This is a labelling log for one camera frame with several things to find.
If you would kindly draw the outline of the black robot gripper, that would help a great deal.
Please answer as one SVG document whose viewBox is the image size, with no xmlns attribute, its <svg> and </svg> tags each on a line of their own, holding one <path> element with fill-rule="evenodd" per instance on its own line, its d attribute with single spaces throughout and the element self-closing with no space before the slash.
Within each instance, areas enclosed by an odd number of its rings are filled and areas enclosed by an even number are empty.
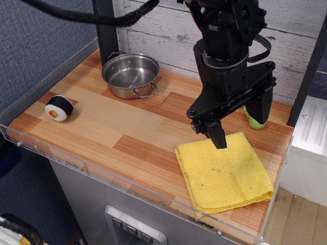
<svg viewBox="0 0 327 245">
<path fill-rule="evenodd" d="M 259 124 L 268 120 L 276 85 L 272 74 L 275 63 L 267 61 L 248 66 L 248 49 L 242 50 L 232 61 L 213 59 L 202 43 L 194 46 L 194 54 L 203 87 L 187 116 L 196 133 L 206 134 L 217 149 L 225 149 L 221 119 L 245 106 Z"/>
</svg>

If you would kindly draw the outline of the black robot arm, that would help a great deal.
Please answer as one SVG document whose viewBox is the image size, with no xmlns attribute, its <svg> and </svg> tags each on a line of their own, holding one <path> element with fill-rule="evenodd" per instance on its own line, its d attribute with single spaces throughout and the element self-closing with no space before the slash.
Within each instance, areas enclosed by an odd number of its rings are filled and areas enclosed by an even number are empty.
<svg viewBox="0 0 327 245">
<path fill-rule="evenodd" d="M 221 120 L 241 107 L 260 124 L 269 117 L 276 79 L 261 35 L 266 11 L 257 1 L 186 1 L 202 33 L 194 55 L 202 91 L 187 111 L 192 128 L 227 147 Z"/>
</svg>

